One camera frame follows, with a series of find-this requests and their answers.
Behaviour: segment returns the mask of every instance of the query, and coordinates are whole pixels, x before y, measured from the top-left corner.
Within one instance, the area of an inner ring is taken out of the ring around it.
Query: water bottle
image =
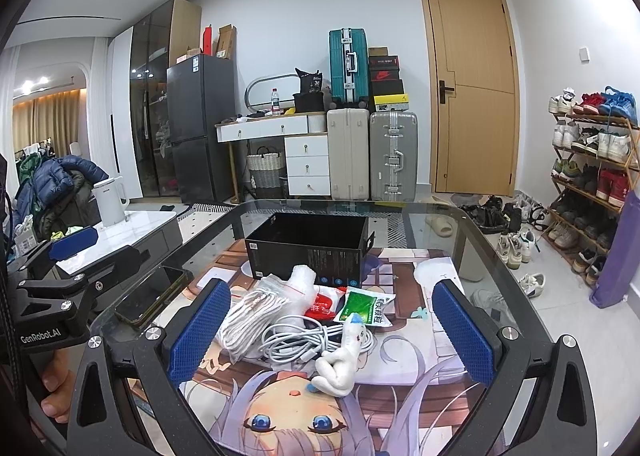
[[[271,111],[274,115],[282,114],[282,110],[280,109],[280,97],[278,96],[278,90],[276,88],[271,91]]]

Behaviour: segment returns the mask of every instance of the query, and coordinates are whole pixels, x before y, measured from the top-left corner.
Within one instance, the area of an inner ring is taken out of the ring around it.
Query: black phone
[[[153,317],[166,299],[189,282],[190,272],[187,270],[159,266],[116,306],[115,313],[132,326],[143,325]]]

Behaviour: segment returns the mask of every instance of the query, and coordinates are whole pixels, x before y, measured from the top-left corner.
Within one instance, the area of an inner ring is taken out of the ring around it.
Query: glass table
[[[194,278],[166,301],[154,324],[164,327],[212,277],[230,286],[232,298],[250,290],[256,280],[248,267],[244,238],[276,211],[367,217],[369,232],[375,232],[369,255],[378,258],[378,267],[363,287],[396,295],[385,308],[392,326],[374,329],[373,349],[358,360],[354,391],[340,399],[306,391],[313,360],[272,367],[259,358],[244,358],[232,364],[212,343],[180,392],[224,454],[439,454],[473,415],[485,392],[483,384],[469,377],[433,314],[431,291],[439,279],[453,280],[499,327],[511,326],[526,339],[551,343],[535,309],[487,239],[465,213],[444,204],[243,203],[162,263],[187,269]],[[108,343],[140,338],[144,330],[114,315],[114,308],[134,288],[98,316],[92,335]],[[138,406],[153,414],[140,383],[133,383],[132,390]],[[512,421],[517,426],[522,410],[516,417]],[[504,450],[505,442],[509,439],[498,437],[495,454]]]

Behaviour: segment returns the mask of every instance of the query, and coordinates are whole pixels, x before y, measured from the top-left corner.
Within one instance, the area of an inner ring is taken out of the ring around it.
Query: blue gripper pad
[[[71,256],[82,252],[84,249],[94,246],[98,242],[98,231],[93,227],[85,227],[78,232],[51,243],[49,259],[51,261],[64,261]]]
[[[176,388],[193,378],[229,308],[231,291],[229,285],[221,281],[209,293],[171,347],[167,375]]]
[[[442,281],[435,285],[431,303],[469,376],[488,387],[495,376],[494,351],[484,335]]]

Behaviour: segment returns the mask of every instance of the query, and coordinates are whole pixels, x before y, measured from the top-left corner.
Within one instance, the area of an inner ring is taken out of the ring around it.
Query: wall switch
[[[591,58],[589,57],[589,48],[580,48],[580,60],[582,62],[589,62],[591,60]]]

